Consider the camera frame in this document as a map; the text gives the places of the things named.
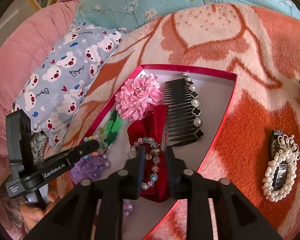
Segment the left hand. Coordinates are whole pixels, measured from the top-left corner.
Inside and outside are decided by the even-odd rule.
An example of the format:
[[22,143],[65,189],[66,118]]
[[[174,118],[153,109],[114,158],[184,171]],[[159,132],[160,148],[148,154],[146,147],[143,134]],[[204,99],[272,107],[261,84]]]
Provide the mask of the left hand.
[[20,206],[20,212],[23,217],[25,227],[27,227],[28,230],[33,229],[33,227],[35,227],[36,224],[61,200],[61,197],[53,187],[48,189],[47,198],[49,203],[44,210],[29,203]]

